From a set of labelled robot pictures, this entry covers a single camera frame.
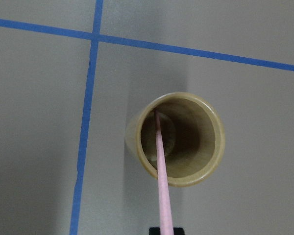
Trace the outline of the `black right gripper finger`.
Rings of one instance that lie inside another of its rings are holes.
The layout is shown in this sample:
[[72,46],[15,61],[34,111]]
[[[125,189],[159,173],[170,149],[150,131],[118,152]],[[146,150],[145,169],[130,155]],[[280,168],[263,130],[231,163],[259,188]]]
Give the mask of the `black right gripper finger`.
[[[149,235],[161,235],[159,227],[150,227],[148,230]],[[174,227],[173,228],[174,235],[184,235],[184,229],[181,227]]]

